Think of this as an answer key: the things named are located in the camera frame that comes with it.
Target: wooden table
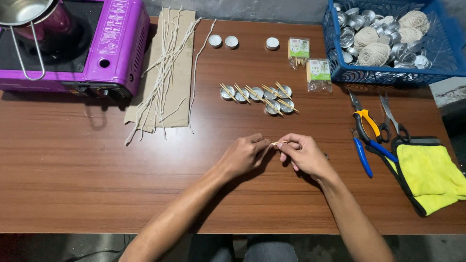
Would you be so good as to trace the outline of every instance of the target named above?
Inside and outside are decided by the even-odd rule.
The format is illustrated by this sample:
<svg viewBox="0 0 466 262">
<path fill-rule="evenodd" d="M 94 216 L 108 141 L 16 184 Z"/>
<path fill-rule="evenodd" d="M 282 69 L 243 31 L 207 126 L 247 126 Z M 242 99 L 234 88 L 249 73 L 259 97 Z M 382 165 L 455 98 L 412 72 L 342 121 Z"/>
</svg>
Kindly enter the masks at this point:
<svg viewBox="0 0 466 262">
<path fill-rule="evenodd" d="M 212 21 L 195 34 L 196 54 Z M 123 143 L 132 124 L 106 101 L 72 94 L 11 94 L 0 101 L 0 232 L 137 233 L 167 202 L 218 161 L 240 136 L 261 132 L 276 141 L 311 135 L 382 234 L 466 233 L 466 202 L 420 218 L 380 158 L 366 153 L 374 178 L 364 173 L 349 128 L 354 126 L 347 89 L 372 117 L 385 119 L 378 98 L 388 90 L 396 120 L 414 136 L 435 135 L 454 153 L 429 89 L 333 85 L 333 94 L 308 93 L 303 69 L 290 69 L 290 36 L 311 39 L 312 57 L 325 57 L 320 26 L 218 21 L 214 34 L 235 35 L 237 50 L 207 47 L 199 57 L 192 128 L 145 134 Z M 278 51 L 265 49 L 268 37 Z M 219 83 L 293 89 L 299 114 L 272 117 L 260 103 L 219 97 Z M 271 154 L 264 167 L 224 187 L 200 215 L 200 233 L 338 233 L 324 196 Z"/>
</svg>

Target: portable gas stove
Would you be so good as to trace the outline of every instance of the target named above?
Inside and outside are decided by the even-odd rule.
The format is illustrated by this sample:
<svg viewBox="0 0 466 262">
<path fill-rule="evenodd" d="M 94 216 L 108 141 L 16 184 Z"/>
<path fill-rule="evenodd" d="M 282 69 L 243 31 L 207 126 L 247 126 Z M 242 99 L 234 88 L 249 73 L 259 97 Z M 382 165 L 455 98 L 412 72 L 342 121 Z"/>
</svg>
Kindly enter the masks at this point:
<svg viewBox="0 0 466 262">
<path fill-rule="evenodd" d="M 150 24 L 143 2 L 60 0 L 60 4 L 72 15 L 75 28 L 66 40 L 59 39 L 64 48 L 40 48 L 46 71 L 40 80 L 26 78 L 11 30 L 1 29 L 0 90 L 72 92 L 115 101 L 135 96 Z M 44 37 L 39 35 L 38 24 L 35 30 L 37 38 Z M 17 32 L 15 36 L 28 76 L 40 78 L 35 45 L 23 41 Z"/>
</svg>

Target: pot handle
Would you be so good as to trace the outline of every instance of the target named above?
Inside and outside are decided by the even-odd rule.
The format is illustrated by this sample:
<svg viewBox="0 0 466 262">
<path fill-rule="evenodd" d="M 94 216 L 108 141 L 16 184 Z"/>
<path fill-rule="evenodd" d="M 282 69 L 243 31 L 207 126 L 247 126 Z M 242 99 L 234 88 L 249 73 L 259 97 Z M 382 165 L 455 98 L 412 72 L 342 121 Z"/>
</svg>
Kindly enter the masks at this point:
<svg viewBox="0 0 466 262">
<path fill-rule="evenodd" d="M 20 60 L 21 68 L 23 69 L 24 76 L 27 79 L 31 80 L 31 81 L 37 81 L 37 80 L 41 80 L 41 79 L 44 78 L 44 76 L 45 76 L 45 66 L 44 66 L 44 61 L 42 60 L 41 50 L 39 49 L 39 43 L 37 42 L 37 36 L 35 35 L 35 29 L 34 29 L 34 23 L 33 22 L 31 22 L 31 28 L 32 28 L 32 33 L 34 35 L 35 47 L 37 49 L 37 54 L 39 55 L 39 61 L 41 62 L 41 67 L 42 67 L 42 75 L 39 78 L 30 78 L 27 75 L 26 69 L 24 68 L 23 59 L 21 58 L 20 49 L 18 47 L 18 43 L 16 42 L 16 37 L 14 36 L 13 27 L 10 26 L 11 35 L 13 36 L 14 47 L 16 48 L 16 53 L 18 54 L 18 58 Z"/>
</svg>

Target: blue plastic basket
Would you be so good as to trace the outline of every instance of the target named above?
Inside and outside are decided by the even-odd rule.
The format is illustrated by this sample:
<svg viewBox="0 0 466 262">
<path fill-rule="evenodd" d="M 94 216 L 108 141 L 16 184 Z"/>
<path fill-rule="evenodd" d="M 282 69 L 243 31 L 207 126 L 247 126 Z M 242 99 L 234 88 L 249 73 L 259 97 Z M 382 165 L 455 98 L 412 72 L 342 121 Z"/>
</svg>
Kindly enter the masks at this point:
<svg viewBox="0 0 466 262">
<path fill-rule="evenodd" d="M 344 10 L 359 7 L 377 14 L 405 15 L 412 10 L 422 11 L 429 19 L 429 31 L 422 38 L 427 58 L 432 61 L 429 70 L 380 68 L 348 65 L 343 61 L 340 45 L 340 27 L 333 0 L 322 21 L 325 52 L 330 60 L 332 81 L 379 84 L 427 85 L 453 76 L 466 76 L 463 55 L 465 35 L 456 18 L 448 18 L 439 0 L 340 0 Z"/>
</svg>

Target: ball of cotton string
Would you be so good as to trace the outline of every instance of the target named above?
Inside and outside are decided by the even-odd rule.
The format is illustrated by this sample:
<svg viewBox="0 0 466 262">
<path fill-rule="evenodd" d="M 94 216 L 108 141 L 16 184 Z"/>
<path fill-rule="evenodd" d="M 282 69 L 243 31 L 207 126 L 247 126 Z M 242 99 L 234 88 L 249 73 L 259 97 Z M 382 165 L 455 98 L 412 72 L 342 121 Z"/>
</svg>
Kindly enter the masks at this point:
<svg viewBox="0 0 466 262">
<path fill-rule="evenodd" d="M 377 31 L 373 28 L 365 27 L 354 36 L 354 49 L 359 52 L 368 44 L 375 43 L 377 40 Z"/>
<path fill-rule="evenodd" d="M 425 35 L 430 27 L 427 16 L 421 11 L 410 11 L 398 22 L 401 28 L 416 28 L 422 32 L 422 35 Z"/>
<path fill-rule="evenodd" d="M 402 43 L 412 43 L 417 40 L 421 40 L 422 32 L 416 28 L 402 28 L 398 31 L 401 35 Z"/>
<path fill-rule="evenodd" d="M 381 24 L 383 24 L 383 23 L 385 23 L 385 24 L 390 24 L 390 23 L 393 22 L 393 21 L 394 21 L 394 20 L 393 20 L 393 16 L 387 15 L 387 16 L 385 16 L 384 18 L 380 19 L 380 20 L 379 20 L 379 23 L 381 23 Z"/>
<path fill-rule="evenodd" d="M 381 66 L 385 64 L 389 54 L 389 45 L 372 43 L 364 47 L 357 58 L 362 66 Z"/>
</svg>

